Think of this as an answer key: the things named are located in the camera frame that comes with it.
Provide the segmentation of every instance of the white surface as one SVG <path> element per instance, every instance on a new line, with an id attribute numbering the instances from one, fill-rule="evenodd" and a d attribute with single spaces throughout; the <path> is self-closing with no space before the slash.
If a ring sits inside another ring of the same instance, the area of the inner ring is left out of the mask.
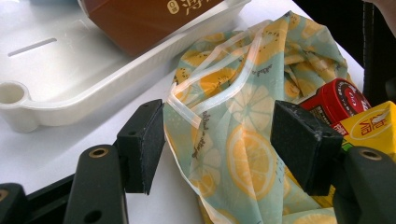
<path id="1" fill-rule="evenodd" d="M 253 0 L 235 20 L 239 28 L 245 29 L 259 21 L 275 20 L 289 10 L 305 15 L 291 0 Z M 343 55 L 353 80 L 361 86 L 361 67 L 344 51 Z M 177 58 L 153 71 L 168 75 L 131 102 L 125 100 L 134 92 L 129 89 L 69 126 L 14 133 L 0 119 L 0 183 L 20 183 L 31 193 L 73 174 L 82 151 L 99 144 L 112 144 L 117 132 L 140 105 L 167 97 L 176 64 Z M 128 194 L 127 203 L 130 223 L 203 223 L 194 193 L 181 177 L 167 146 L 163 149 L 150 195 Z"/>
<path id="2" fill-rule="evenodd" d="M 76 1 L 0 2 L 0 116 L 13 130 L 30 132 L 74 123 L 127 88 L 140 94 L 159 77 L 148 71 L 218 30 L 248 1 L 216 5 L 134 60 Z"/>

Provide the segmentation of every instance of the plastic bag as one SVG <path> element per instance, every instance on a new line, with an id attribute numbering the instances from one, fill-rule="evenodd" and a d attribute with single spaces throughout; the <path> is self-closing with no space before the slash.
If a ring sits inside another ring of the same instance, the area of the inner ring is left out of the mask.
<path id="1" fill-rule="evenodd" d="M 269 141 L 275 100 L 336 77 L 349 77 L 347 63 L 327 28 L 292 12 L 204 37 L 182 56 L 165 134 L 212 222 L 336 223 L 285 175 Z"/>

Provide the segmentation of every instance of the white plastic tray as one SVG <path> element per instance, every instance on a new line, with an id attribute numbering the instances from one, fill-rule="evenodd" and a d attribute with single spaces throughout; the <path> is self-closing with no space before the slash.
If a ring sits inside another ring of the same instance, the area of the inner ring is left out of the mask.
<path id="1" fill-rule="evenodd" d="M 0 116 L 16 132 L 76 122 L 127 88 L 155 83 L 150 70 L 224 27 L 249 1 L 219 4 L 135 59 L 77 0 L 0 1 Z"/>

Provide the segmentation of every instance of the red tin can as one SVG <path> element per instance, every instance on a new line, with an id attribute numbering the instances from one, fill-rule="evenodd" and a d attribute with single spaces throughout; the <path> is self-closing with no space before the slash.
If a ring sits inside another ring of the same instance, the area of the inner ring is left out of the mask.
<path id="1" fill-rule="evenodd" d="M 320 87 L 299 105 L 329 125 L 371 108 L 358 88 L 342 78 Z"/>

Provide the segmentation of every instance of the white table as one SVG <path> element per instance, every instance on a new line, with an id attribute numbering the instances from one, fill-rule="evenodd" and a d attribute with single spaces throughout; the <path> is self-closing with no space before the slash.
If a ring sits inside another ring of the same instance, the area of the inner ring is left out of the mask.
<path id="1" fill-rule="evenodd" d="M 291 0 L 252 0 L 235 18 L 245 29 L 263 20 L 275 20 L 292 10 L 307 16 Z M 349 73 L 362 88 L 363 69 L 344 51 Z M 0 183 L 22 184 L 32 193 L 76 171 L 78 156 L 87 148 L 112 144 L 118 131 L 136 109 L 147 101 L 166 99 L 177 59 L 153 71 L 158 83 L 126 102 L 122 96 L 78 123 L 63 127 L 40 127 L 32 133 L 14 133 L 0 119 Z M 193 191 L 181 177 L 169 147 L 165 145 L 151 193 L 127 194 L 130 223 L 203 223 Z"/>

